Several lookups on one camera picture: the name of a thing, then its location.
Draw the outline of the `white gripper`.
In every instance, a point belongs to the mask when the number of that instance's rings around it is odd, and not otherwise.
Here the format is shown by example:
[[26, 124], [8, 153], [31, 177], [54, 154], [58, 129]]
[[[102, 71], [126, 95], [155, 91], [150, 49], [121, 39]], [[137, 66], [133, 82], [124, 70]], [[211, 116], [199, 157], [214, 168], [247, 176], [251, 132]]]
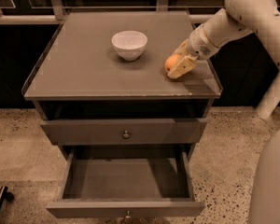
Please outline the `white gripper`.
[[188, 40], [184, 40], [174, 54], [181, 55], [175, 68], [167, 73], [171, 79], [182, 77], [196, 66], [198, 60], [208, 60], [219, 51], [219, 47], [212, 44], [203, 30], [203, 25], [198, 26], [190, 35]]

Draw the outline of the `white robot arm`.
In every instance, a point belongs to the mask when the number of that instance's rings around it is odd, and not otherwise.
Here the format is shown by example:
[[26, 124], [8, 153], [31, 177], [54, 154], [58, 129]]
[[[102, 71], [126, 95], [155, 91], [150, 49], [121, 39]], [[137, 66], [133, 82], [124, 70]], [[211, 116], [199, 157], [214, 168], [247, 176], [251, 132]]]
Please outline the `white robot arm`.
[[[280, 72], [280, 12], [275, 0], [225, 0], [225, 6], [196, 28], [165, 63], [177, 79], [232, 40], [254, 32]], [[247, 224], [280, 224], [280, 130], [262, 150]]]

